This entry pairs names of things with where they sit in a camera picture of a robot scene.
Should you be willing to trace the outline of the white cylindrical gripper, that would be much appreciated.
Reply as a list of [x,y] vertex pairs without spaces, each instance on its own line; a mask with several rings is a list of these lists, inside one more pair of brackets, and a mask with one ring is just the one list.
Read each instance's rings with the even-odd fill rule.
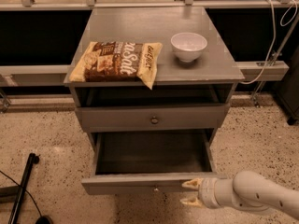
[[185,189],[198,190],[198,198],[183,198],[180,202],[184,205],[210,209],[220,208],[215,196],[215,183],[217,178],[195,178],[182,184]]

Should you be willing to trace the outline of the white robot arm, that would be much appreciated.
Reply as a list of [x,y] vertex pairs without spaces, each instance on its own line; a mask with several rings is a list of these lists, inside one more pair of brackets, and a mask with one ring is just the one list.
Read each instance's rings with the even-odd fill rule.
[[273,209],[299,219],[299,191],[287,189],[252,171],[233,178],[195,178],[182,184],[197,194],[182,199],[184,205],[218,209],[231,207],[256,215],[268,215]]

